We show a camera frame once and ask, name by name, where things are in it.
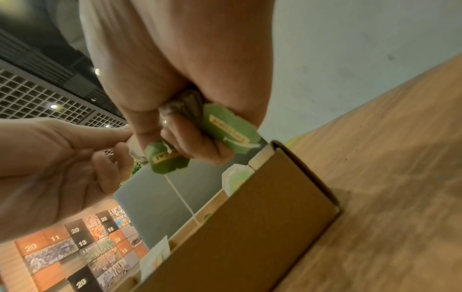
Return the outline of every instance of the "wooden table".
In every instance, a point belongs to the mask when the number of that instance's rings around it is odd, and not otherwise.
[[[292,150],[345,213],[276,292],[462,291],[462,55]]]

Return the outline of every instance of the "gray wall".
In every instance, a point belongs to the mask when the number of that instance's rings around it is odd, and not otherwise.
[[[233,164],[248,164],[258,153],[236,155],[222,166],[191,160],[185,169],[167,176],[194,212],[197,212],[221,189],[221,174]],[[192,215],[163,175],[141,168],[114,194],[148,248],[165,235],[171,237]]]

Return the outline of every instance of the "green tag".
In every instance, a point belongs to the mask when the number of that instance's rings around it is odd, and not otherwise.
[[[204,105],[202,130],[238,154],[247,154],[252,148],[260,147],[257,128],[217,104]]]
[[[158,174],[166,174],[188,166],[189,159],[182,156],[171,145],[159,141],[148,145],[145,150],[151,169]]]

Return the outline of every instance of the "white number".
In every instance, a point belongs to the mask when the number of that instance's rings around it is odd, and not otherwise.
[[[77,282],[77,289],[80,289],[83,287],[83,285],[87,284],[87,279],[82,279],[79,282]]]
[[[37,248],[37,245],[34,243],[34,244],[26,246],[25,250],[26,250],[26,252],[31,252],[36,248]]]

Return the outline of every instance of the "cardboard box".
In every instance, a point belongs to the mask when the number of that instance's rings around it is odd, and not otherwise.
[[[272,155],[136,292],[268,292],[340,214],[295,155]]]

